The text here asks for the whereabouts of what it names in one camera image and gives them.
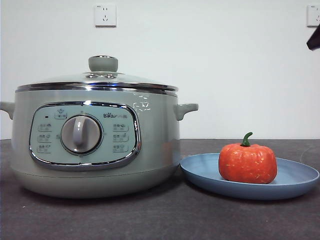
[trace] pumpkin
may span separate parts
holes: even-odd
[[[242,143],[233,143],[222,148],[219,155],[219,172],[225,180],[233,182],[268,184],[277,175],[274,152],[267,146],[250,145],[247,133]]]

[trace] electric hot pot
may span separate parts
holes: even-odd
[[[100,198],[151,188],[180,163],[175,86],[117,72],[115,57],[89,58],[90,72],[22,85],[15,103],[11,168],[33,192]]]

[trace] blue plate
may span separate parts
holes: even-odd
[[[213,193],[252,200],[280,200],[303,195],[316,186],[319,172],[302,163],[276,158],[277,175],[269,184],[228,181],[219,173],[219,153],[188,156],[180,165],[186,178]]]

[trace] dark table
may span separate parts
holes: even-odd
[[[219,152],[237,140],[183,139],[184,157]],[[320,170],[320,139],[254,140],[278,158]],[[320,239],[320,184],[303,196],[257,201],[207,192],[181,169],[149,190],[99,199],[62,199],[22,188],[9,167],[10,140],[1,140],[1,240]]]

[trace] green stem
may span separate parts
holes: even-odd
[[[253,133],[252,132],[248,132],[244,138],[243,138],[243,141],[241,143],[241,147],[250,147],[250,143],[249,143],[249,140],[248,140],[248,137],[250,137]]]

